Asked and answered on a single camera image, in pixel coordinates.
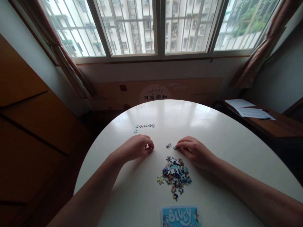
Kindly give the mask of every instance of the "green foliage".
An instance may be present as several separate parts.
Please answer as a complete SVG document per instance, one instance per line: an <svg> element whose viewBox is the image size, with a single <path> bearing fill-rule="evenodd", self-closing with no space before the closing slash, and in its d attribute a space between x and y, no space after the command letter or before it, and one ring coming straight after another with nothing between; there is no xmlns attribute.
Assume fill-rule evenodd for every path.
<svg viewBox="0 0 303 227"><path fill-rule="evenodd" d="M262 3L260 7L258 8L257 14L253 19L252 25L248 30L248 34L260 32L264 29L267 21L269 20L272 11L276 5L278 0L262 0ZM236 28L234 29L234 32L232 34L232 37L236 37L244 35L245 31L250 23L250 20L252 19L254 12L257 8L257 5L259 3L259 0L241 0L239 5L236 7L233 17L231 18L231 21L241 20L245 22L235 22Z"/></svg>

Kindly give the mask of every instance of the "wooden cabinet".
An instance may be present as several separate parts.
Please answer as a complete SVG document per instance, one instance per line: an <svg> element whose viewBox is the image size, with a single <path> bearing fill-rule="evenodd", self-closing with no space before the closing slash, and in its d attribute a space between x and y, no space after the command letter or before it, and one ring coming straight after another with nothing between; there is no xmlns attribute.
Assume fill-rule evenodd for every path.
<svg viewBox="0 0 303 227"><path fill-rule="evenodd" d="M0 107L49 90L2 35L0 47Z"/></svg>
<svg viewBox="0 0 303 227"><path fill-rule="evenodd" d="M0 200L29 203L64 155L0 118Z"/></svg>
<svg viewBox="0 0 303 227"><path fill-rule="evenodd" d="M66 154L70 154L87 134L53 92L9 106L0 113Z"/></svg>
<svg viewBox="0 0 303 227"><path fill-rule="evenodd" d="M0 226L23 226L87 139L79 120L0 35Z"/></svg>

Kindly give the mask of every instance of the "brown curtain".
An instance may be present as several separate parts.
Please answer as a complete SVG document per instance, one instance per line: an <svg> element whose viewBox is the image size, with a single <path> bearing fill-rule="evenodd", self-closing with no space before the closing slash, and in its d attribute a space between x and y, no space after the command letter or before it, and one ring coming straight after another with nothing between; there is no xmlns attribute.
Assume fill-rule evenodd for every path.
<svg viewBox="0 0 303 227"><path fill-rule="evenodd" d="M279 9L275 12L267 30L264 41L252 53L245 65L231 81L235 88L251 88L263 62L269 57L287 22L301 5L302 0L282 0Z"/></svg>
<svg viewBox="0 0 303 227"><path fill-rule="evenodd" d="M60 67L78 96L80 98L93 97L95 93L92 87L63 48L57 31L53 28L51 20L47 18L48 15L44 12L43 3L40 0L18 0L18 2L35 25L35 28L50 46Z"/></svg>

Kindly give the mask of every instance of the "white oval table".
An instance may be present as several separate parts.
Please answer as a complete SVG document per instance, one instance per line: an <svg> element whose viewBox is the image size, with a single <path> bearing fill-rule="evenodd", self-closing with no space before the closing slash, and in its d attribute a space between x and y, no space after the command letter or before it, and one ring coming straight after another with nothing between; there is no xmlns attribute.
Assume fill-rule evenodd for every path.
<svg viewBox="0 0 303 227"><path fill-rule="evenodd" d="M219 179L194 167L175 145L189 135L200 140L216 156L243 172L303 202L303 188L276 154L254 133L223 113L197 103L158 100L135 106L116 117L89 149L77 178L76 193L107 156L131 136L149 135L155 144L145 159L128 162L121 169L98 226L161 226L161 208L197 205L205 227L264 226L252 211ZM159 185L157 176L166 157L180 157L192 183L184 186L178 201L171 186Z"/></svg>

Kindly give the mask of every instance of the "circular logo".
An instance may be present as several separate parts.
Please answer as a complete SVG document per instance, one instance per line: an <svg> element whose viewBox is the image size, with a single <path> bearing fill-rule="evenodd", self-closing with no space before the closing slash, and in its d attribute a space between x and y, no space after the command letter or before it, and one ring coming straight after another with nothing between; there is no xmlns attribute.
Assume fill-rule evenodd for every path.
<svg viewBox="0 0 303 227"><path fill-rule="evenodd" d="M171 98L169 90L164 85L159 84L148 85L140 93L140 103Z"/></svg>

